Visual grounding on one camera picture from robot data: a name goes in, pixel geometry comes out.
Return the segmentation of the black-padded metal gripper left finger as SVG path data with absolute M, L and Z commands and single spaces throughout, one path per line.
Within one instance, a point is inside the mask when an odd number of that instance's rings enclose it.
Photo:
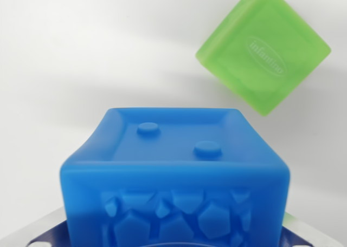
M 1 246 L 27 246 L 34 238 L 66 220 L 64 207 L 61 207 L 37 221 L 1 239 Z

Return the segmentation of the black-padded metal gripper right finger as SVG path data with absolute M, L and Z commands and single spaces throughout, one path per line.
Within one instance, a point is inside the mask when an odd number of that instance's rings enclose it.
M 339 241 L 300 221 L 289 213 L 284 215 L 283 226 L 313 246 L 343 246 Z

